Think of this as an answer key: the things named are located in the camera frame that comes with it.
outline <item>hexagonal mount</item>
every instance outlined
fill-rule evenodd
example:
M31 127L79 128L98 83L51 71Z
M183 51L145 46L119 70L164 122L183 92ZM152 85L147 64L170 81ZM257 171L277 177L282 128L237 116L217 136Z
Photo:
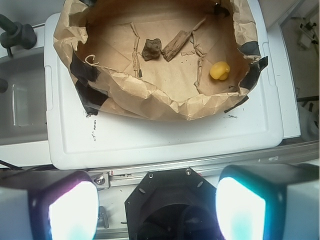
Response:
M215 195L191 168L149 172L125 201L129 239L223 239Z

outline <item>yellow rubber duck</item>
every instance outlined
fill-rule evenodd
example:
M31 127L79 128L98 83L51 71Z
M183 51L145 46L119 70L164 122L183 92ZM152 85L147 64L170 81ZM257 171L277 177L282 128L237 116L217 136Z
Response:
M215 80L224 81L228 78L230 66L225 61L215 63L210 69L210 76Z

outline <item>metal bracket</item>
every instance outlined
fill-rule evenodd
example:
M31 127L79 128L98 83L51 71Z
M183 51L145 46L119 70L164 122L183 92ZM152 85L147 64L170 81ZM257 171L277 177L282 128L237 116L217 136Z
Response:
M99 190L110 188L109 172L88 172L94 185Z
M98 228L104 228L104 229L108 229L109 228L109 221L108 221L107 212L106 212L106 209L103 206L99 206L97 227Z

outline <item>floor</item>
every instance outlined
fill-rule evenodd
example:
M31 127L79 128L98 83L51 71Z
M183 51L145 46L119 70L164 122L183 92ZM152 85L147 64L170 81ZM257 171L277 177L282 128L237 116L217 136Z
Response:
M303 18L293 17L282 26L297 99L319 96L319 45L299 45ZM301 137L297 142L319 139L319 100L298 102Z

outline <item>black tape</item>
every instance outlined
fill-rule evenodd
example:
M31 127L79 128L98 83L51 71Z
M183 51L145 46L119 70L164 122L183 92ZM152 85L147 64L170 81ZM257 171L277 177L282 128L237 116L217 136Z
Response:
M75 51L72 53L72 62L70 64L70 72L84 85L88 86L88 81L95 83L100 74L98 69L81 61Z
M265 67L268 66L268 57L261 58L258 62L250 65L250 70L244 79L240 82L240 87L252 90L257 84L260 73Z
M236 107L239 107L240 105L244 104L248 100L249 100L249 97L245 96L244 99L242 99L240 102L238 102L236 105L229 108L228 110L225 110L224 113L226 114L226 113L230 112L231 110L235 109Z
M257 41L249 41L238 48L243 55L261 56Z
M81 81L76 82L75 89L86 113L89 115L98 115L98 108L109 98L108 95L93 89L89 85L83 85Z
M88 7L94 7L97 0L79 0L80 2L83 2Z
M222 7L219 3L214 5L213 13L214 13L214 15L224 14L224 17L230 16L230 12L228 11L228 9Z

